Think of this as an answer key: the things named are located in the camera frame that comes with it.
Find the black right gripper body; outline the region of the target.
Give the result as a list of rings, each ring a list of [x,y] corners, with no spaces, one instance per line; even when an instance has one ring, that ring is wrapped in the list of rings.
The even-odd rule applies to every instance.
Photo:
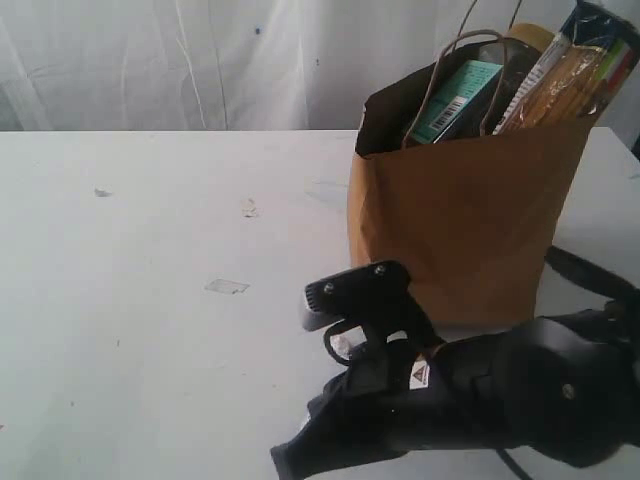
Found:
[[[330,345],[349,339],[348,358]],[[341,319],[324,346],[345,371],[307,405],[367,428],[400,457],[412,450],[497,449],[500,405],[490,380],[496,335],[453,342],[438,337],[418,310],[395,327],[381,314]]]

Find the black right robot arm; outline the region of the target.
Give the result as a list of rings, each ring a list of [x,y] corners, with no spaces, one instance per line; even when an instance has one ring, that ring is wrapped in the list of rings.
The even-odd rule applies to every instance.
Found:
[[[605,297],[605,306],[446,341],[411,296],[399,262],[308,284],[304,328],[321,331],[325,342],[358,328],[364,341],[334,355],[344,371],[308,402],[301,430],[271,449],[278,476],[306,479],[412,451],[480,449],[525,478],[514,448],[587,468],[637,445],[639,291],[558,247],[545,260]]]

